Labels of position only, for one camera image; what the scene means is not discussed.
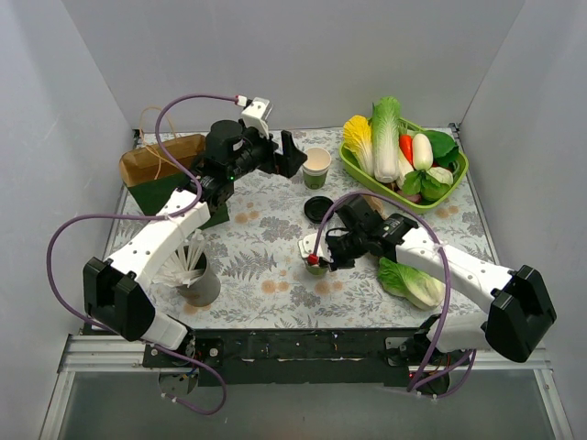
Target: white wall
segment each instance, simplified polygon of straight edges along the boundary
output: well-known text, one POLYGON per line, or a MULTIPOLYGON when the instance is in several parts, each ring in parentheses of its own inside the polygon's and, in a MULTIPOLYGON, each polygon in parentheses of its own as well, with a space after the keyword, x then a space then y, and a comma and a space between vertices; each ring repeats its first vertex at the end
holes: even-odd
POLYGON ((587 438, 587 2, 526 0, 462 124, 504 264, 539 269, 546 338, 575 438, 587 438))
MULTIPOLYGON (((271 99, 283 128, 339 127, 387 94, 422 125, 461 121, 524 0, 63 3, 133 127, 148 105, 212 92, 271 99)), ((228 115, 182 106, 183 129, 228 115)))
MULTIPOLYGON (((0 437, 37 438, 68 332, 46 280, 50 235, 75 213, 112 211, 132 132, 59 0, 0 0, 0 437)), ((82 307, 82 268, 109 225, 58 243, 57 281, 82 307)))

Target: plastic bowl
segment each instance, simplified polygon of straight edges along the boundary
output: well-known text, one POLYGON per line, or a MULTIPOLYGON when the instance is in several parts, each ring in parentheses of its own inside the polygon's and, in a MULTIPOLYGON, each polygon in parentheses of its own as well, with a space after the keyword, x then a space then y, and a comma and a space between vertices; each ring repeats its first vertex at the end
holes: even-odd
MULTIPOLYGON (((403 122, 408 126, 409 129, 415 129, 415 131, 419 129, 418 126, 410 123, 409 121, 404 120, 403 122)), ((399 195, 397 192, 390 190, 382 183, 379 183, 371 176, 365 174, 360 169, 359 163, 355 159, 355 156, 345 147, 344 142, 340 144, 340 149, 338 150, 338 153, 340 154, 340 158, 342 159, 342 163, 345 170, 356 181, 362 183, 366 188, 373 191, 374 193, 385 195, 391 199, 396 200, 397 202, 403 204, 404 206, 407 206, 417 214, 426 213, 431 209, 434 209, 440 204, 442 204, 447 199, 447 197, 449 197, 450 194, 455 190, 455 188, 459 186, 460 181, 462 181, 462 179, 465 177, 465 174, 467 174, 467 170, 469 169, 469 161, 467 160, 467 157, 464 154, 462 154, 461 151, 459 151, 459 156, 456 160, 458 166, 456 167, 457 170, 454 174, 454 182, 452 183, 452 186, 447 191, 447 193, 435 202, 428 202, 426 200, 422 200, 422 204, 418 204, 410 202, 409 200, 399 195)))

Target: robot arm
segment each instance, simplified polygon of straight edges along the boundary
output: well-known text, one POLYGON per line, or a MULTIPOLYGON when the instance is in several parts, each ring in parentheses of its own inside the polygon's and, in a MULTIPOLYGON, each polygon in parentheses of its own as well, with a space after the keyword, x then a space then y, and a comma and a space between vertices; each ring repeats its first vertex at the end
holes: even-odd
MULTIPOLYGON (((318 248, 318 265, 331 270, 351 268, 354 259, 372 253, 422 270, 444 280, 444 268, 435 244, 424 228, 400 214, 387 219, 373 211, 362 196, 341 205, 337 214, 348 232, 326 234, 318 248)), ((304 259, 314 250, 316 234, 299 247, 304 259)), ((540 273, 528 266, 511 270, 481 261, 452 246, 444 246, 452 287, 474 301, 478 313, 449 316, 437 343, 440 352, 492 348, 502 356, 524 362, 557 316, 540 273)), ((426 320, 413 344, 426 351, 437 328, 437 316, 426 320)), ((418 356, 405 353, 406 357, 418 356)))
MULTIPOLYGON (((158 312, 146 295, 152 278, 185 237, 203 225, 234 192, 234 182, 259 169, 294 176, 307 156, 297 149, 288 131, 282 131, 283 154, 267 129, 269 101, 255 98, 242 119, 218 121, 206 136, 205 152, 194 159, 192 173, 202 185, 202 199, 194 208, 167 221, 148 223, 106 261, 92 258, 83 268, 85 311, 126 340, 147 340, 175 350, 187 328, 158 312)), ((187 180, 158 212, 169 215, 194 202, 196 189, 187 180)))

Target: carrot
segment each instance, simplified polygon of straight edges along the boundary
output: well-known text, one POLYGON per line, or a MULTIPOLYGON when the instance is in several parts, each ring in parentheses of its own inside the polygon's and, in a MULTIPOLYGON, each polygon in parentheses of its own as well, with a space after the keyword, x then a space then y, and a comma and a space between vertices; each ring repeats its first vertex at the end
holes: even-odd
POLYGON ((414 152, 412 151, 412 137, 410 135, 400 136, 400 150, 410 165, 414 166, 414 152))

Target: gray container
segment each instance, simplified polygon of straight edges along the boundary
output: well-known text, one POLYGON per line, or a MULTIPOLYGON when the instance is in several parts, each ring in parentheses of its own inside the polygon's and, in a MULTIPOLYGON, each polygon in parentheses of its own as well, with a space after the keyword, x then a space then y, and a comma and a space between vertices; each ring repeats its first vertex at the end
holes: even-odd
POLYGON ((214 302, 220 293, 220 280, 208 264, 205 254, 198 259, 196 269, 204 269, 204 275, 190 287, 181 286, 177 291, 182 295, 188 304, 195 307, 204 307, 214 302))

